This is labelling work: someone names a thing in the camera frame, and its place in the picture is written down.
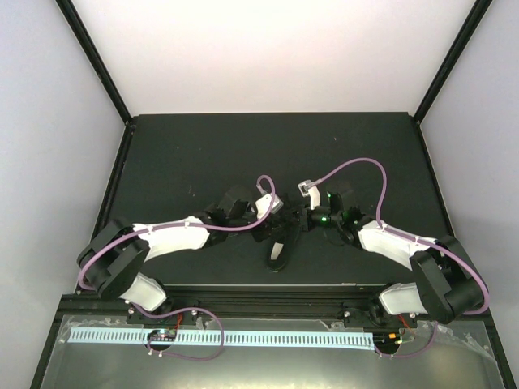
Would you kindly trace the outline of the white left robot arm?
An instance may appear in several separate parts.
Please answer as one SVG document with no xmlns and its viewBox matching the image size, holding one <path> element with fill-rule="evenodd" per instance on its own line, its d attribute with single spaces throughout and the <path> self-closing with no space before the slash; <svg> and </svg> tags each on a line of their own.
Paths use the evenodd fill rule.
<svg viewBox="0 0 519 389">
<path fill-rule="evenodd" d="M 78 285 L 103 300 L 124 300 L 155 323 L 166 323 L 173 317 L 174 304 L 159 278 L 143 273 L 145 263 L 206 249 L 239 233 L 258 240 L 269 237 L 280 226 L 285 205 L 275 191 L 260 188 L 254 199 L 247 189 L 235 186 L 220 202 L 180 220 L 155 224 L 112 220 L 78 256 Z"/>
</svg>

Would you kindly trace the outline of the black canvas sneaker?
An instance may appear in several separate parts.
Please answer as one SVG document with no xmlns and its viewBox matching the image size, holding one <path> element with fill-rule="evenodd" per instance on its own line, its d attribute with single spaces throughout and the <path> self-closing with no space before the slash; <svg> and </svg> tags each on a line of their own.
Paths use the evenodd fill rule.
<svg viewBox="0 0 519 389">
<path fill-rule="evenodd" d="M 301 233 L 302 205 L 281 210 L 270 223 L 267 267 L 279 272 L 289 262 Z"/>
</svg>

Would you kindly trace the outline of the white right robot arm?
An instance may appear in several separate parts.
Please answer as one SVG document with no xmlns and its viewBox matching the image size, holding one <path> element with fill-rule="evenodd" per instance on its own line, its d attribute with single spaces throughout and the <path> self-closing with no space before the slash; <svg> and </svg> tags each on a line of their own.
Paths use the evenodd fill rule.
<svg viewBox="0 0 519 389">
<path fill-rule="evenodd" d="M 420 237 L 378 221 L 359 210 L 347 186 L 328 190 L 326 206 L 316 183 L 303 181 L 298 188 L 309 199 L 299 212 L 303 230 L 333 229 L 343 243 L 381 255 L 412 272 L 413 282 L 393 282 L 369 305 L 375 325 L 386 327 L 400 314 L 425 314 L 448 324 L 463 314 L 487 310 L 487 286 L 455 237 Z"/>
</svg>

